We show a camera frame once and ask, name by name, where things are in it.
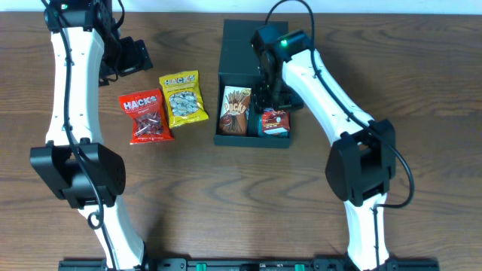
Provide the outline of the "red Hello Panda box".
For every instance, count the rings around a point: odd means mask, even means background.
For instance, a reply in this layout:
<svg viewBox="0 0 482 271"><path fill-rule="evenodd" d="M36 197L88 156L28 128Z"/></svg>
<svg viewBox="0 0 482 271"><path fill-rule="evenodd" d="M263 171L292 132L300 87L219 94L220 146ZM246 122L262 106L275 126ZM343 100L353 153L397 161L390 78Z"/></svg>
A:
<svg viewBox="0 0 482 271"><path fill-rule="evenodd" d="M290 117L287 111L267 108L261 116L261 134L287 138L290 132Z"/></svg>

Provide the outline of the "teal Chunkies cookie box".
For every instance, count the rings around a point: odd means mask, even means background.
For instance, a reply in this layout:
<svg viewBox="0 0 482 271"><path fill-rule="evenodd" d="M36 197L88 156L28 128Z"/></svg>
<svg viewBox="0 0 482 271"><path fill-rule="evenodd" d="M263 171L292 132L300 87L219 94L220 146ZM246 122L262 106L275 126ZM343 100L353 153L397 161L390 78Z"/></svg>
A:
<svg viewBox="0 0 482 271"><path fill-rule="evenodd" d="M290 132L280 132L275 134L266 134L262 131L261 125L261 115L254 114L252 117L248 119L248 126L247 126L247 136L249 137L258 137L258 138L288 138Z"/></svg>

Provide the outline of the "brown Pocky box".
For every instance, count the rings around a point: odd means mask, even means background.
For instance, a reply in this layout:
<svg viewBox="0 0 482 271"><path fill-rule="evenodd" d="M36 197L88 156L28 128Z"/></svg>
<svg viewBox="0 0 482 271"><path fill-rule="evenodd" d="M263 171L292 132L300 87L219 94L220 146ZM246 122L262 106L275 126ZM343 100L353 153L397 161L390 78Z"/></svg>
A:
<svg viewBox="0 0 482 271"><path fill-rule="evenodd" d="M252 89L225 86L218 128L226 136L247 134Z"/></svg>

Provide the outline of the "yellow Hacks candy bag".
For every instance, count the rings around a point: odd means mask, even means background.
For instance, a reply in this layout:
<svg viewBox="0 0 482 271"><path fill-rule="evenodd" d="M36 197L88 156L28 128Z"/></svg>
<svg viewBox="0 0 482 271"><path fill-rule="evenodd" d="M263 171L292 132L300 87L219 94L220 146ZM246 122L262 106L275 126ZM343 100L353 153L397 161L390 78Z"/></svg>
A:
<svg viewBox="0 0 482 271"><path fill-rule="evenodd" d="M170 129L209 119L204 108L199 79L197 70L159 77Z"/></svg>

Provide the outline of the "red Hacks candy bag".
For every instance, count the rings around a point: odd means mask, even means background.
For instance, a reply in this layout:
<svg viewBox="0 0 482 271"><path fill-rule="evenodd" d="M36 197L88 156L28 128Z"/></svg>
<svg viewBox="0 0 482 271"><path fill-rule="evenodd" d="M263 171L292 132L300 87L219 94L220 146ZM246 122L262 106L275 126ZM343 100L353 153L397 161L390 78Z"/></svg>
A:
<svg viewBox="0 0 482 271"><path fill-rule="evenodd" d="M174 139L163 108L159 88L118 97L120 107L133 121L131 145L166 142Z"/></svg>

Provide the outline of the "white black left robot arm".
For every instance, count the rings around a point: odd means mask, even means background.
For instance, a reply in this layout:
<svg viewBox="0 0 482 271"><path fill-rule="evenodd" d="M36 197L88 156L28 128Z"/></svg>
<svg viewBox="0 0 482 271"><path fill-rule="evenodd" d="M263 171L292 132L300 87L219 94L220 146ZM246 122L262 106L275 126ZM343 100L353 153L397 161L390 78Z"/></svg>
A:
<svg viewBox="0 0 482 271"><path fill-rule="evenodd" d="M122 197L124 161L104 144L99 88L152 66L145 43L122 37L110 1L48 1L55 82L53 112L30 163L57 199L86 219L105 256L67 259L61 270L155 270L157 262L134 229Z"/></svg>

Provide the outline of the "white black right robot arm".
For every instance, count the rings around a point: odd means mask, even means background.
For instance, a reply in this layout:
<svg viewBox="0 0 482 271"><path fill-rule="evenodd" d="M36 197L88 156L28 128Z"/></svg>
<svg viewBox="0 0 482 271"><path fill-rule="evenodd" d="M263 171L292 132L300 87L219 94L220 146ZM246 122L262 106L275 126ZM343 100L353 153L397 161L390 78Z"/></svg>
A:
<svg viewBox="0 0 482 271"><path fill-rule="evenodd" d="M326 69L313 40L302 30L280 35L273 25L255 30L251 44L260 61L260 109L313 113L331 145L325 175L346 210L348 258L357 270L389 259L383 207L395 175L395 129L360 109Z"/></svg>

